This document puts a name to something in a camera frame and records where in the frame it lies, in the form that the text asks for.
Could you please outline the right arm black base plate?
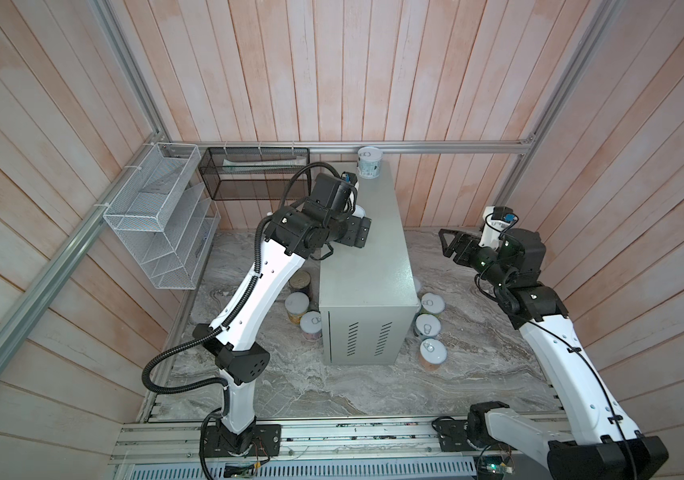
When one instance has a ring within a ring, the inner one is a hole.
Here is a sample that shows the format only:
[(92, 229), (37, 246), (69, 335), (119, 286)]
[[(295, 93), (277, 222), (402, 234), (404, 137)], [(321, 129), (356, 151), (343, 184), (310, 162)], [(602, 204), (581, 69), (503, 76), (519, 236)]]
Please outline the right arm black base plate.
[(440, 416), (431, 422), (431, 427), (438, 436), (442, 452), (479, 452), (468, 437), (468, 422), (457, 420), (451, 416)]

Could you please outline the yellow can pull-tab lid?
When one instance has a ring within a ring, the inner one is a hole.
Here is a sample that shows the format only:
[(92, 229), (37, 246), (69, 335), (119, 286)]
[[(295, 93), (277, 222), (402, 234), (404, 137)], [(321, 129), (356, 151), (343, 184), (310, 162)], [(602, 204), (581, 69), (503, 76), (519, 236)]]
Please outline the yellow can pull-tab lid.
[(357, 205), (355, 211), (353, 212), (353, 216), (358, 218), (364, 218), (366, 216), (366, 211), (363, 207)]

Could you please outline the green white can pull-tab lid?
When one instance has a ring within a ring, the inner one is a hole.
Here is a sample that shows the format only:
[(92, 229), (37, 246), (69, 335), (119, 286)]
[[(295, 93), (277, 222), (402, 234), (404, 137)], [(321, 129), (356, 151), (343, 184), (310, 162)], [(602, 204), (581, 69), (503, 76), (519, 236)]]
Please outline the green white can pull-tab lid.
[(384, 153), (374, 146), (365, 146), (358, 150), (358, 175), (362, 179), (375, 179), (380, 176), (381, 162)]

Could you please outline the pink can pull-tab lid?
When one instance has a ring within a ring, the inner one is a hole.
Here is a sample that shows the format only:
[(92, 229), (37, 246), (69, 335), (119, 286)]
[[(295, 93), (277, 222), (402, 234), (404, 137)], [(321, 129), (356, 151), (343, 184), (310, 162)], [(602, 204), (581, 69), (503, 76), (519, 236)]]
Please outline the pink can pull-tab lid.
[(317, 341), (322, 338), (322, 315), (318, 311), (308, 311), (300, 320), (300, 328), (304, 338), (308, 341)]

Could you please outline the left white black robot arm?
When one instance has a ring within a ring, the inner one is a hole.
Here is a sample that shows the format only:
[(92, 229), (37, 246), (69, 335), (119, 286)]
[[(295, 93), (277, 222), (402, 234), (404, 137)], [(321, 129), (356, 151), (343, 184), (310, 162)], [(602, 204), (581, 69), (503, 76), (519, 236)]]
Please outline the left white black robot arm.
[(224, 406), (215, 432), (202, 435), (205, 445), (238, 456), (252, 449), (255, 380), (270, 360), (270, 353), (257, 343), (258, 332), (279, 293), (307, 259), (324, 246), (332, 255), (334, 242), (365, 245), (371, 220), (357, 207), (358, 186), (353, 173), (321, 173), (308, 196), (283, 202), (265, 217), (255, 235), (253, 266), (234, 298), (207, 328), (196, 329), (194, 337), (215, 356), (224, 386)]

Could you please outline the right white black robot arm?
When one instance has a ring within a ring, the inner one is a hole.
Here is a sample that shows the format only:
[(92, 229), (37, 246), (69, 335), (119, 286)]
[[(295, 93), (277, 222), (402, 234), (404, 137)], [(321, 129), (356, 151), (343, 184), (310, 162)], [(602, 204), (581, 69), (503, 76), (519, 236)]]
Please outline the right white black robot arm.
[(466, 435), (482, 452), (507, 445), (545, 467), (554, 479), (650, 479), (669, 453), (619, 405), (595, 369), (559, 295), (539, 279), (546, 247), (538, 233), (486, 227), (477, 238), (439, 232), (445, 257), (488, 282), (491, 298), (533, 350), (569, 423), (562, 432), (504, 402), (472, 405)]

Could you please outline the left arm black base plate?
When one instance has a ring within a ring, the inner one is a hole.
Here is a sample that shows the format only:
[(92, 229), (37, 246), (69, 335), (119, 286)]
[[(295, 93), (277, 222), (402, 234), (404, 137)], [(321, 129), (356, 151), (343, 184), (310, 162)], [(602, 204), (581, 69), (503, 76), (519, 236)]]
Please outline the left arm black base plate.
[(199, 451), (206, 458), (279, 455), (282, 426), (252, 423), (242, 433), (235, 434), (217, 420), (202, 432)]

